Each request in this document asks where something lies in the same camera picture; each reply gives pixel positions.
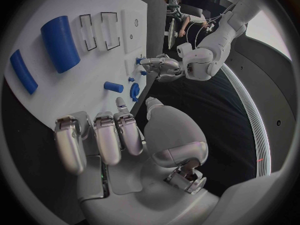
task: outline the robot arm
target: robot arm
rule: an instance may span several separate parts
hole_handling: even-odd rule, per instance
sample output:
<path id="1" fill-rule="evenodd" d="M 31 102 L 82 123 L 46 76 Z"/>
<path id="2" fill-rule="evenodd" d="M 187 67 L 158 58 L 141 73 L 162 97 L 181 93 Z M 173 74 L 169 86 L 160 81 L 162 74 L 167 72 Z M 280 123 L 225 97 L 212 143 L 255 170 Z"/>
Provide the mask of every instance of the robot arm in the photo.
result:
<path id="1" fill-rule="evenodd" d="M 144 67 L 147 64 L 148 72 L 157 72 L 157 80 L 160 82 L 171 82 L 182 76 L 191 80 L 209 80 L 229 56 L 232 40 L 246 31 L 246 24 L 259 11 L 253 0 L 238 0 L 233 11 L 222 16 L 218 29 L 205 37 L 196 49 L 193 50 L 190 43 L 177 47 L 182 63 L 166 57 L 141 60 L 140 64 Z"/>

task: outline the blue object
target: blue object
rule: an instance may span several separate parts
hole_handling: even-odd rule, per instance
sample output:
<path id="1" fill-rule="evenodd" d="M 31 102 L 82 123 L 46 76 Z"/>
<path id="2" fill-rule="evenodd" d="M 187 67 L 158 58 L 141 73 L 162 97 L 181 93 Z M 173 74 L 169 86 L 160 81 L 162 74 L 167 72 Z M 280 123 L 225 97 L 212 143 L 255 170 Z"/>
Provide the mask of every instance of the blue object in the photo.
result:
<path id="1" fill-rule="evenodd" d="M 106 81 L 104 83 L 104 89 L 111 90 L 117 93 L 122 93 L 124 90 L 123 85 Z"/>
<path id="2" fill-rule="evenodd" d="M 141 62 L 141 60 L 143 60 L 143 59 L 145 59 L 145 58 L 136 58 L 135 59 L 135 64 L 140 64 L 140 62 Z"/>
<path id="3" fill-rule="evenodd" d="M 28 71 L 19 49 L 11 55 L 10 62 L 23 86 L 30 94 L 33 94 L 38 88 L 38 84 Z"/>
<path id="4" fill-rule="evenodd" d="M 130 97 L 132 98 L 132 101 L 138 102 L 139 99 L 137 98 L 137 95 L 139 94 L 140 94 L 140 86 L 138 83 L 135 82 L 134 84 L 132 84 L 130 89 Z"/>
<path id="5" fill-rule="evenodd" d="M 59 16 L 50 20 L 41 27 L 40 32 L 48 54 L 59 74 L 80 62 L 68 16 Z"/>

